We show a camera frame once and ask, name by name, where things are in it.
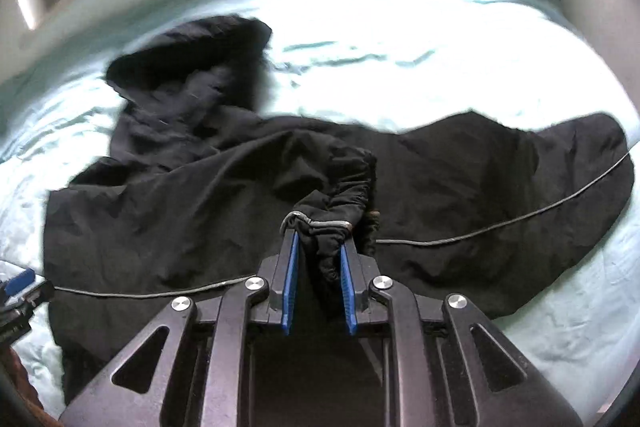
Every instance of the black fabric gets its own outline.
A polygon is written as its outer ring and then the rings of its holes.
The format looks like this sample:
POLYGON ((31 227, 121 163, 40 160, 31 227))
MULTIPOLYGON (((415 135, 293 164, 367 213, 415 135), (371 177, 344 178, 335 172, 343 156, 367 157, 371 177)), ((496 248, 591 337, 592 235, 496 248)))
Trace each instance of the black fabric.
MULTIPOLYGON (((252 110, 269 36, 256 20, 211 18, 111 65, 107 81, 129 103, 110 157, 50 195, 48 279, 146 294, 248 275, 278 252, 278 229, 295 209, 352 223, 360 252, 416 293, 460 292, 497 317, 580 261, 628 200, 634 173, 626 158, 578 197, 513 225, 436 248, 376 245, 376 234, 455 237, 554 203, 625 155, 623 131, 604 114, 537 133, 473 112, 399 135, 262 119, 252 110)), ((316 295, 335 313, 348 231, 295 226, 316 295)), ((167 302, 57 293, 49 317, 64 353, 66 397, 167 302)))

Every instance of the mattress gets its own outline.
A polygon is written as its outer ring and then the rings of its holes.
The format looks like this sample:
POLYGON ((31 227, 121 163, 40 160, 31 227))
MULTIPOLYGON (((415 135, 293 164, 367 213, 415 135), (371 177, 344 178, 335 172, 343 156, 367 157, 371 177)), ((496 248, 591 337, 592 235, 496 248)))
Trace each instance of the mattress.
MULTIPOLYGON (((273 29, 265 116, 296 114, 402 132, 476 110, 536 130, 604 111, 629 147, 640 119, 558 0, 161 0, 73 39, 0 86, 0 261, 42 270, 49 190, 106 155, 123 101, 110 60, 185 20, 258 17, 273 29)), ((632 150, 640 160, 640 146, 632 150)), ((588 425, 640 355, 640 184, 579 266, 497 321, 588 425)), ((0 263, 0 277, 15 266, 0 263)), ((52 415, 60 350, 42 307, 16 344, 52 415)))

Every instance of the light blue bed sheet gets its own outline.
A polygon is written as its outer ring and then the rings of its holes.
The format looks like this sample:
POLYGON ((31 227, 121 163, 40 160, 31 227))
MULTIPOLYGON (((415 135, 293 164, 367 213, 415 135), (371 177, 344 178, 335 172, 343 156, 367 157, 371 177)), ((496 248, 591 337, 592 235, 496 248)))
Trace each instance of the light blue bed sheet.
MULTIPOLYGON (((0 260, 41 271, 48 191, 107 153, 122 108, 102 80, 107 63, 176 23, 229 12, 273 29, 265 116, 401 132, 469 109, 524 129, 601 110, 618 119, 630 147, 640 139, 628 96, 570 31, 558 0, 164 0, 0 86, 0 260)), ((633 156, 640 160, 640 149, 633 156)), ((636 184, 609 237, 498 322, 587 424, 640 353, 639 216, 636 184)), ((58 415, 60 352, 46 309, 33 326, 17 350, 58 415)))

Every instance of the black garment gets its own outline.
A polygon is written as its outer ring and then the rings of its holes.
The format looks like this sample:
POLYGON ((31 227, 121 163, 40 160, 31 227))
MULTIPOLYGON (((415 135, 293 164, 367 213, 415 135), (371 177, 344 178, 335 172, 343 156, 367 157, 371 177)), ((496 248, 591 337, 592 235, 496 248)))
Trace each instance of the black garment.
MULTIPOLYGON (((255 20, 211 18, 111 65, 108 83, 130 102, 110 158, 50 195, 48 279, 146 294, 248 275, 279 250, 278 229, 295 208, 316 221, 349 221, 360 252, 416 293, 460 292, 497 317, 580 261, 628 200, 634 174, 626 158, 566 203, 472 239, 375 245, 378 226, 379 238, 431 241, 561 200, 622 158, 625 136, 604 114, 538 133, 472 112, 400 135, 265 120, 252 108, 269 36, 255 20)), ((317 295, 338 308, 337 253, 347 229, 294 224, 317 295)), ((57 293, 49 317, 65 356, 67 398, 167 302, 57 293)))

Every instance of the bed sheet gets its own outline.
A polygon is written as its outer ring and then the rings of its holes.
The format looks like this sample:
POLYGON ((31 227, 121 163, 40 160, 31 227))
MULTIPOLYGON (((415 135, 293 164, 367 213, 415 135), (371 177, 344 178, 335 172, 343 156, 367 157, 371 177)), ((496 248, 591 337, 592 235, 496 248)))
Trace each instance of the bed sheet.
MULTIPOLYGON (((625 91, 570 31, 557 0, 163 0, 0 86, 0 259, 40 271, 48 191, 106 154, 122 107, 102 80, 106 64, 176 23, 229 12, 273 29, 265 116, 401 132, 473 109, 534 130, 602 110, 618 119, 630 147, 640 139, 625 91)), ((610 236, 499 323, 587 423, 638 351, 637 214, 638 184, 610 236)), ((16 348, 46 409, 58 415, 60 352, 46 309, 33 326, 16 348)))

